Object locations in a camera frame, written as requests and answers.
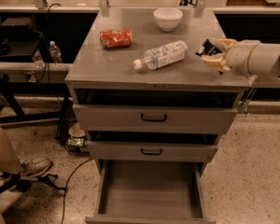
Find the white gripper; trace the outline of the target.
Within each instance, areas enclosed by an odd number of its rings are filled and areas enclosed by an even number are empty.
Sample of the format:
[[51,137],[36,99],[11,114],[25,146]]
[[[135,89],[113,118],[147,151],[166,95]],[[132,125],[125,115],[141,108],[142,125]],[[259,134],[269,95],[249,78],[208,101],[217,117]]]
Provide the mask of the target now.
[[253,49],[260,44],[259,40],[242,40],[237,42],[231,38],[220,38],[215,41],[215,46],[226,53],[226,59],[222,53],[215,55],[203,55],[203,62],[218,72],[230,71],[241,77],[250,77],[249,59]]

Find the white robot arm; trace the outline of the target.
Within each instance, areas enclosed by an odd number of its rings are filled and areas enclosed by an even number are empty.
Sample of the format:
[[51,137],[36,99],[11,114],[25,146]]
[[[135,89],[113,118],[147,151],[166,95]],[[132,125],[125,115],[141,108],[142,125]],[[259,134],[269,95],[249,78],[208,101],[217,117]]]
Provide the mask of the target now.
[[280,44],[222,38],[216,40],[215,48],[219,53],[203,55],[202,60],[218,72],[280,80]]

